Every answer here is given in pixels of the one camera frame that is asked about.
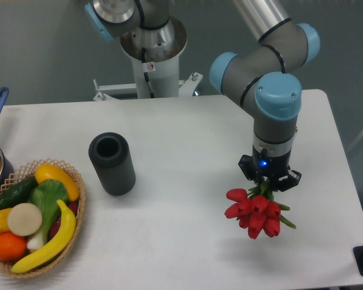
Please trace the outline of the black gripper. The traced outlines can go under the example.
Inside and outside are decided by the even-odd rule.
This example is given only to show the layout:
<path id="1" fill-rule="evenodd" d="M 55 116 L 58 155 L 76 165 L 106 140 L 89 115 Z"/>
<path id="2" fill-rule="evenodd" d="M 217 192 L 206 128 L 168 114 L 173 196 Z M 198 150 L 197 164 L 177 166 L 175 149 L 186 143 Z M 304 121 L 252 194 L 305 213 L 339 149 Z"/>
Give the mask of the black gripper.
<path id="1" fill-rule="evenodd" d="M 302 174 L 288 169 L 291 151 L 281 156 L 268 156 L 252 148 L 252 156 L 243 155 L 238 165 L 247 180 L 259 183 L 262 177 L 278 179 L 277 190 L 284 192 L 297 186 Z"/>

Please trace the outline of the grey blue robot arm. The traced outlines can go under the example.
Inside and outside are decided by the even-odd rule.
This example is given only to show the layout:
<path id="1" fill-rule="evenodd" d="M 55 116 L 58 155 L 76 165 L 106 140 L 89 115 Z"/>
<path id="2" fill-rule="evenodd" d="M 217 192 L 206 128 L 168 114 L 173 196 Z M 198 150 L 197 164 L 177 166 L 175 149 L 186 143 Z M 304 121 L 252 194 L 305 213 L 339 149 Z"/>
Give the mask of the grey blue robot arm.
<path id="1" fill-rule="evenodd" d="M 320 38 L 310 25 L 293 23 L 279 1 L 235 1 L 234 6 L 259 47 L 246 57 L 219 55 L 209 80 L 254 120 L 252 154 L 239 162 L 245 177 L 283 192 L 301 179 L 289 166 L 302 93 L 291 71 L 316 57 Z M 168 1 L 90 1 L 85 11 L 103 39 L 120 40 L 132 61 L 139 98 L 181 96 L 179 56 L 187 35 Z"/>

